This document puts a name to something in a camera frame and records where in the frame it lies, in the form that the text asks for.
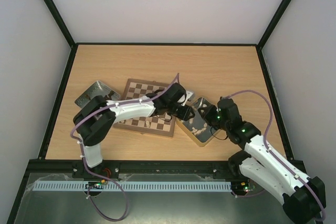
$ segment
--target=chessboard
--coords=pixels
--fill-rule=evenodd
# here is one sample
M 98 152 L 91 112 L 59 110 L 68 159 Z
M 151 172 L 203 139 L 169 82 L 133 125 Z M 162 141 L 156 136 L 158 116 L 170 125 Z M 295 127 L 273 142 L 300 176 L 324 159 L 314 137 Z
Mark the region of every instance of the chessboard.
M 168 84 L 155 81 L 128 79 L 122 100 L 130 100 L 142 97 L 147 93 L 157 90 L 164 90 Z M 175 117 L 172 118 L 166 113 L 152 116 L 150 118 L 140 117 L 121 121 L 113 125 L 117 129 L 137 131 L 140 133 L 154 134 L 173 137 L 175 128 Z

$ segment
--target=robotic arm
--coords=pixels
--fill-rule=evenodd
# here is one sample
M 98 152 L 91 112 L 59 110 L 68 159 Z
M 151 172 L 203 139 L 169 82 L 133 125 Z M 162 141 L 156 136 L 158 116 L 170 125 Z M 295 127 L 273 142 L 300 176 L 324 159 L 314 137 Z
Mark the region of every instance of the robotic arm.
M 102 162 L 100 142 L 113 124 L 164 113 L 187 121 L 195 116 L 193 109 L 186 105 L 192 96 L 193 92 L 174 83 L 161 94 L 149 93 L 134 100 L 106 101 L 102 96 L 94 97 L 73 119 L 88 167 Z M 226 131 L 231 142 L 242 149 L 229 158 L 230 171 L 254 180 L 270 192 L 294 223 L 308 222 L 326 206 L 323 181 L 310 178 L 290 164 L 264 139 L 259 129 L 242 120 L 232 99 L 220 99 L 217 107 L 210 105 L 199 108 L 198 112 L 209 126 Z
M 264 139 L 259 129 L 242 120 L 232 99 L 220 99 L 217 107 L 199 108 L 198 112 L 208 125 L 226 131 L 231 142 L 242 149 L 228 160 L 231 172 L 248 177 L 269 191 L 294 223 L 311 220 L 321 211 L 319 204 L 325 208 L 323 181 L 310 178 L 290 164 Z
M 105 100 L 102 96 L 94 97 L 75 117 L 78 124 L 92 112 L 110 106 L 80 125 L 77 132 L 83 141 L 83 149 L 87 164 L 93 168 L 102 163 L 100 142 L 106 137 L 113 124 L 137 117 L 151 117 L 167 113 L 181 120 L 189 120 L 195 116 L 188 105 L 193 92 L 186 91 L 180 84 L 174 83 L 162 94 L 148 93 L 141 98 L 126 101 Z

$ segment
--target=white wall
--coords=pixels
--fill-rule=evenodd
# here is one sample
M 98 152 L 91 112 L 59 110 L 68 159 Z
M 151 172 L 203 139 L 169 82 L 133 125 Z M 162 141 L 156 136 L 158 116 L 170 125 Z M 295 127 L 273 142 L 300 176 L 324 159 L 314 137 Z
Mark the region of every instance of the white wall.
M 43 0 L 0 0 L 0 223 L 37 158 L 70 48 Z
M 336 219 L 336 0 L 292 0 L 264 48 L 295 158 L 326 184 Z
M 258 43 L 281 0 L 54 0 L 76 42 Z

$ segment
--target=black metal frame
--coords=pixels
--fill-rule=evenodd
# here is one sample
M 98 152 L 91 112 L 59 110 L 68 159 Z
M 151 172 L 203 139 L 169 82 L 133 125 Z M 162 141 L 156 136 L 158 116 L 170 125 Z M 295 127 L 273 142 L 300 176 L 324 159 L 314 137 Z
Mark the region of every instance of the black metal frame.
M 67 40 L 69 46 L 71 47 L 71 52 L 66 65 L 66 69 L 56 96 L 55 104 L 51 112 L 50 120 L 47 126 L 47 130 L 43 139 L 43 143 L 38 155 L 38 159 L 32 159 L 29 161 L 23 180 L 18 190 L 18 194 L 15 198 L 12 211 L 10 213 L 7 224 L 14 223 L 21 198 L 25 191 L 28 178 L 30 173 L 72 173 L 72 164 L 74 160 L 45 160 L 45 156 L 50 143 L 50 138 L 53 133 L 56 118 L 60 109 L 60 105 L 64 96 L 65 88 L 70 76 L 72 64 L 74 62 L 76 51 L 79 45 L 153 45 L 153 46 L 253 46 L 256 48 L 258 53 L 258 58 L 260 61 L 260 66 L 262 73 L 264 75 L 266 87 L 270 96 L 271 104 L 277 120 L 280 136 L 282 143 L 284 145 L 286 157 L 295 166 L 305 172 L 305 167 L 302 161 L 294 160 L 293 152 L 290 147 L 290 143 L 287 137 L 286 129 L 281 117 L 279 110 L 279 105 L 275 96 L 275 92 L 271 83 L 271 79 L 268 73 L 268 69 L 265 63 L 265 59 L 262 53 L 262 48 L 266 44 L 271 33 L 275 29 L 276 25 L 280 21 L 282 15 L 284 14 L 286 8 L 288 7 L 291 0 L 282 0 L 280 6 L 275 12 L 271 22 L 269 23 L 267 29 L 265 30 L 260 42 L 256 44 L 193 44 L 193 43 L 75 43 L 72 38 L 66 24 L 64 23 L 59 11 L 53 0 L 44 0 L 47 7 L 49 8 L 52 16 L 54 17 L 57 25 L 59 26 L 61 32 L 63 33 L 65 39 Z M 117 166 L 119 173 L 191 173 L 199 174 L 202 176 L 213 175 L 215 178 L 224 178 L 227 181 L 236 181 L 237 179 L 232 176 L 228 170 L 227 161 L 204 161 L 204 162 L 167 162 L 167 161 L 107 161 L 112 162 L 113 165 Z

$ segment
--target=wooden tabletop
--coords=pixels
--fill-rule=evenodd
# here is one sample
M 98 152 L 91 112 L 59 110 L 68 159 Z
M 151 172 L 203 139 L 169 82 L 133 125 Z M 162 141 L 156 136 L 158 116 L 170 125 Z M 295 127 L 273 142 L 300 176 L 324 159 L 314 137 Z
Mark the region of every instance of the wooden tabletop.
M 229 46 L 118 46 L 80 45 L 51 137 L 47 159 L 79 159 L 80 149 L 69 133 L 80 111 L 74 101 L 95 81 L 101 80 L 122 93 L 129 78 L 170 83 L 180 73 L 181 85 L 217 104 L 219 97 L 253 89 L 268 97 L 255 47 Z M 234 97 L 243 119 L 262 132 L 269 110 L 252 93 Z M 225 137 L 220 132 L 218 137 Z M 268 141 L 285 153 L 276 122 Z M 104 159 L 218 161 L 227 160 L 240 148 L 229 140 L 212 139 L 198 147 L 177 125 L 173 138 L 112 128 L 102 142 Z

